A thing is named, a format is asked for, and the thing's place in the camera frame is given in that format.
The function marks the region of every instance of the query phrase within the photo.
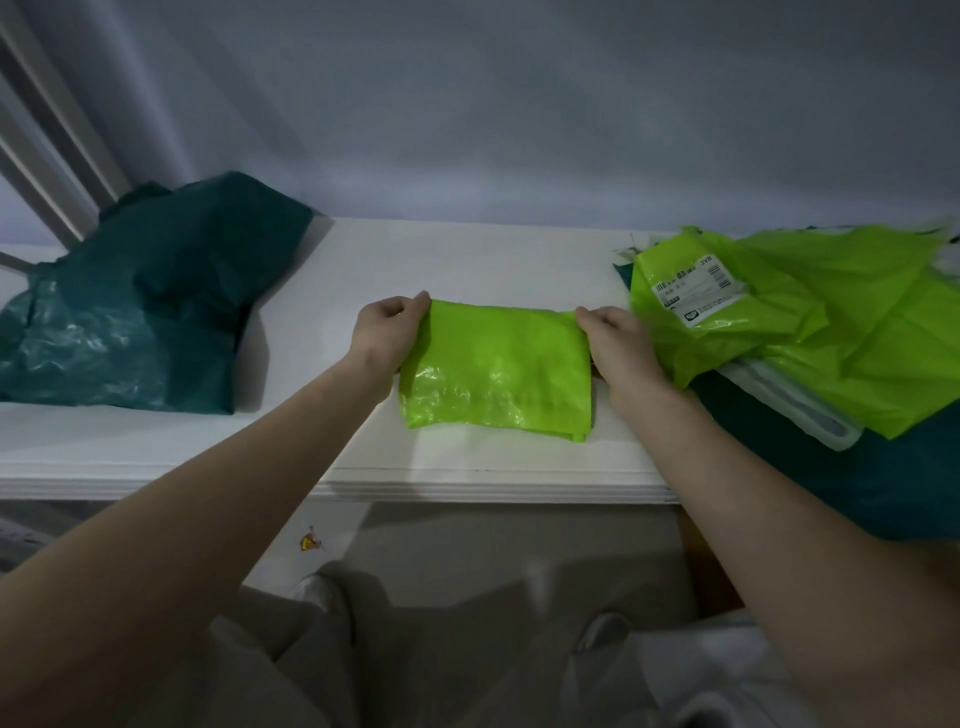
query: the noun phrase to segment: lime green plastic bag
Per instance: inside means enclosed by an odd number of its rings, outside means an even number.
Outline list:
[[[572,312],[434,301],[400,368],[408,427],[470,423],[584,442],[590,352]]]
[[[630,300],[681,388],[762,344],[803,341],[827,325],[824,303],[797,280],[695,228],[637,255]]]
[[[940,234],[865,226],[739,241],[827,302],[829,326],[770,364],[887,438],[960,399],[960,288],[928,267]]]

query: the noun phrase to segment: shoe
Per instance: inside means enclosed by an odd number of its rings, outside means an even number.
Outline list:
[[[634,624],[619,612],[602,612],[587,624],[573,652],[588,652],[598,647],[622,643],[635,631]]]
[[[304,576],[290,594],[290,598],[309,602],[318,607],[330,618],[334,627],[348,637],[349,643],[354,644],[356,627],[347,593],[332,578],[319,572]]]

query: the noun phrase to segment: white shipping label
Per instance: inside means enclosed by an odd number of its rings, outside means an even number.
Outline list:
[[[663,307],[673,311],[687,328],[742,299],[743,289],[743,283],[730,275],[716,255],[704,255],[672,279],[651,287]]]

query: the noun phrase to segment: white shelf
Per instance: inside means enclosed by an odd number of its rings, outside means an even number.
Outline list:
[[[135,490],[336,361],[347,350],[357,310],[386,296],[425,288],[434,298],[462,303],[556,310],[626,305],[611,252],[646,238],[628,231],[318,218],[301,264],[252,317],[240,351],[237,414],[0,404],[0,497],[116,498]],[[0,274],[0,298],[23,285]],[[395,394],[313,496],[674,502],[649,456],[613,414],[603,383],[595,384],[595,425],[585,444],[471,425],[408,430]]]

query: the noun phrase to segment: person's left hand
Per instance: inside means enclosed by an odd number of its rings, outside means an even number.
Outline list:
[[[394,296],[369,303],[357,314],[348,357],[377,377],[390,379],[417,341],[420,319],[430,310],[430,294]]]

